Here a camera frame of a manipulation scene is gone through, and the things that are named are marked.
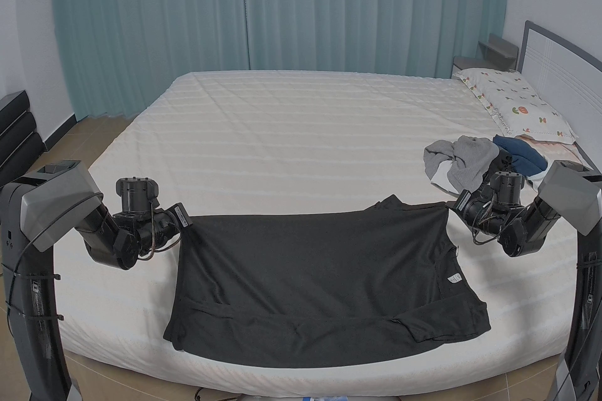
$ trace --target pile of clothes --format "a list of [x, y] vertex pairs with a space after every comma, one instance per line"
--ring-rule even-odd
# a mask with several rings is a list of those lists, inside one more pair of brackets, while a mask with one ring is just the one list
[[436, 141], [425, 148], [424, 159], [430, 181], [452, 194], [474, 192], [497, 171], [523, 174], [537, 190], [548, 169], [546, 158], [527, 142], [499, 135]]

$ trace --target dark blue fabric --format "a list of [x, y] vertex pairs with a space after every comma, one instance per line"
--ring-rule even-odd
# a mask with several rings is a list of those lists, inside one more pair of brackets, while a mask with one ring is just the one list
[[519, 174], [529, 177], [548, 168], [544, 157], [521, 139], [496, 135], [493, 137], [493, 143], [512, 155], [512, 166]]

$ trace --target gray clothing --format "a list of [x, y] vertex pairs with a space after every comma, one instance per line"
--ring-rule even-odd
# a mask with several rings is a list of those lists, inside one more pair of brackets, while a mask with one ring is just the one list
[[458, 192], [474, 192], [483, 183], [483, 175], [498, 156], [500, 149], [489, 139], [461, 136], [457, 141], [436, 141], [425, 148], [425, 172], [429, 179], [439, 164], [451, 160], [447, 178]]

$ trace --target white headboard panel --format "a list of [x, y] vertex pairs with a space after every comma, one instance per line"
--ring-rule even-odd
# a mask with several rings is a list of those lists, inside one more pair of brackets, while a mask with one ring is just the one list
[[602, 62], [527, 21], [518, 71], [568, 121], [586, 160], [602, 169]]

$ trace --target fitted sheet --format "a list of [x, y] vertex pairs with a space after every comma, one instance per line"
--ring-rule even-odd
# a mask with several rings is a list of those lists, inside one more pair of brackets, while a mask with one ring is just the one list
[[[90, 168], [111, 212], [115, 181], [159, 183], [164, 207], [190, 215], [361, 210], [395, 194], [447, 201], [424, 172], [423, 149], [500, 130], [460, 81], [301, 71], [189, 73], [115, 139]], [[535, 192], [523, 189], [523, 203]], [[453, 213], [458, 262], [487, 303], [492, 329], [392, 361], [329, 368], [239, 366], [177, 352], [163, 340], [177, 248], [129, 271], [94, 263], [69, 232], [55, 245], [65, 349], [173, 382], [263, 396], [395, 396], [441, 390], [562, 351], [575, 288], [576, 233], [561, 219], [536, 253], [508, 258], [475, 246]]]

